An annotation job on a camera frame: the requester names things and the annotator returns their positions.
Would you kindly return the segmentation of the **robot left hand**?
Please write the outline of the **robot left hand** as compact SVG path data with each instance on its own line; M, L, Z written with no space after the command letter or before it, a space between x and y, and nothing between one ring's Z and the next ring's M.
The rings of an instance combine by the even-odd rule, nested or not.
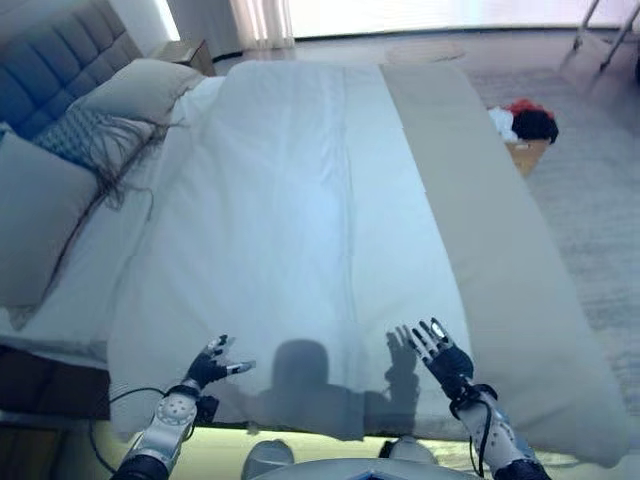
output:
M195 357L182 383L203 391L204 388L230 376L248 372L256 367L255 361L228 363L225 355L234 338L221 335L211 340Z

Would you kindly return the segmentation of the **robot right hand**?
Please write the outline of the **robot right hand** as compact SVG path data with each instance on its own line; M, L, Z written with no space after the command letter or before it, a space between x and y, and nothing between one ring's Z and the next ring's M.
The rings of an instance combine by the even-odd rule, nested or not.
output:
M473 378L474 365L436 318L420 320L411 328L409 345L447 398L455 400L464 394Z

